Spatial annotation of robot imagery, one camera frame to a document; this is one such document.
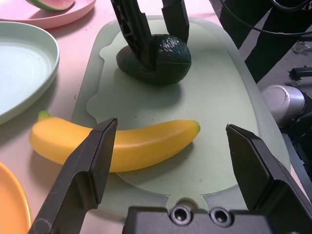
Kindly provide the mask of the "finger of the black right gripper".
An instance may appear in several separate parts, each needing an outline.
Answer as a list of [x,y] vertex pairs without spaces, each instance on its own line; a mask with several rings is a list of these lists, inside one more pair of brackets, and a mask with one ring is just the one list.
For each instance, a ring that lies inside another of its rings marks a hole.
[[111,0],[121,32],[139,62],[155,69],[153,38],[146,15],[136,0]]
[[189,20],[184,0],[162,0],[162,3],[162,13],[168,33],[187,42]]

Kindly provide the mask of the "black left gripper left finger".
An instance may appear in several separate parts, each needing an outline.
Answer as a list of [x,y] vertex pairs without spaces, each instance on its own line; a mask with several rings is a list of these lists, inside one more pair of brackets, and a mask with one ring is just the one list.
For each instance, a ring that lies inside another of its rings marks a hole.
[[89,210],[102,201],[117,119],[98,124],[69,155],[39,210],[30,234],[78,234]]

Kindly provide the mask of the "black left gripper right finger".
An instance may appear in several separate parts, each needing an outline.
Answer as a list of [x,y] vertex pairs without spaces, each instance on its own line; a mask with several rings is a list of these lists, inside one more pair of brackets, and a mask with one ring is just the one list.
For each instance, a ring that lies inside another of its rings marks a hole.
[[235,178],[249,211],[275,234],[310,234],[312,205],[286,167],[254,133],[226,127]]

